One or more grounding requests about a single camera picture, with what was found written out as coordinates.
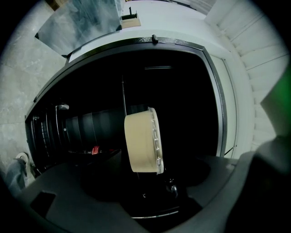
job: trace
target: gray panel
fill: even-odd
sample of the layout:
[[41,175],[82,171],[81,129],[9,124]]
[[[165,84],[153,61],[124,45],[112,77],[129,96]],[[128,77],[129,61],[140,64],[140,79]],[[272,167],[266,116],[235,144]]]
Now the gray panel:
[[120,30],[120,14],[118,0],[69,0],[36,37],[60,55],[68,55],[97,37]]
[[238,160],[213,156],[201,157],[200,159],[210,166],[210,173],[203,183],[188,187],[187,193],[190,198],[193,198],[202,207],[205,207],[224,187],[234,171]]
[[224,232],[227,218],[244,187],[252,159],[252,152],[241,155],[229,181],[215,198],[194,217],[169,232]]

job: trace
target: red object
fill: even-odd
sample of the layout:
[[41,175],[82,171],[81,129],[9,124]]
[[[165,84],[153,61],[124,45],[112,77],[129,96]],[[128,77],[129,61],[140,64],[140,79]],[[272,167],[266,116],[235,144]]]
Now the red object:
[[92,155],[96,155],[99,153],[100,146],[94,146],[92,149]]

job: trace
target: dark gray surface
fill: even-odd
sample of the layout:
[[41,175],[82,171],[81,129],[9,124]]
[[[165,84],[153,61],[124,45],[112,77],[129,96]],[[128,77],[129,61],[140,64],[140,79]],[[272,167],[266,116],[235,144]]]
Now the dark gray surface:
[[147,232],[118,202],[97,201],[80,187],[80,171],[73,164],[55,166],[38,177],[19,196],[29,206],[40,192],[56,195],[46,219],[70,232]]
[[228,181],[238,160],[212,156],[200,157],[200,159],[210,166],[210,174],[201,184],[188,187],[187,193],[190,198],[205,207]]
[[241,155],[230,179],[215,198],[194,217],[169,232],[224,232],[228,216],[244,187],[252,159],[252,152]]
[[[170,231],[223,232],[228,215],[244,186],[252,158],[252,153],[242,155],[234,166],[236,161],[231,159],[203,157],[212,171],[204,183],[190,188],[190,195],[205,206]],[[129,229],[147,232],[118,202],[101,202],[88,196],[80,187],[79,172],[73,164],[53,167],[38,177],[18,199],[28,207],[42,191],[56,194],[46,219],[72,232],[128,232]]]

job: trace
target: metal rod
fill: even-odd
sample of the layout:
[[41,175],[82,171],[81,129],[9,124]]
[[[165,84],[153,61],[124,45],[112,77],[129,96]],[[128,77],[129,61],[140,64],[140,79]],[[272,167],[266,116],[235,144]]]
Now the metal rod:
[[48,117],[47,117],[47,112],[45,113],[45,120],[46,120],[46,130],[47,130],[47,138],[49,140],[49,144],[50,144],[50,147],[52,148],[51,146],[51,142],[50,142],[50,131],[49,131],[49,120],[48,120]]
[[124,81],[122,76],[122,98],[123,98],[123,109],[124,109],[124,115],[126,116],[126,104],[125,104],[125,95],[124,95]]
[[[233,148],[234,148],[234,147],[232,147],[230,150],[228,150],[228,152],[231,151]],[[224,155],[226,155],[228,152],[226,152]]]
[[35,142],[35,138],[36,138],[36,135],[35,135],[35,119],[32,119],[31,121],[31,132],[32,132],[32,141],[33,141],[33,145],[35,146],[35,150],[36,150],[36,142]]
[[60,140],[60,132],[59,132],[59,124],[58,124],[58,105],[55,106],[55,122],[56,122],[56,130],[58,132],[59,140]]

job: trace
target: gray floor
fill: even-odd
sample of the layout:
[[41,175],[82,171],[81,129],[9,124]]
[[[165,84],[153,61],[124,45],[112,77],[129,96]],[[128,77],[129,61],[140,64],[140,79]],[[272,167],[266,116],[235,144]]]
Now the gray floor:
[[0,168],[29,153],[24,117],[36,94],[65,65],[65,58],[34,36],[53,13],[39,2],[15,30],[0,59]]

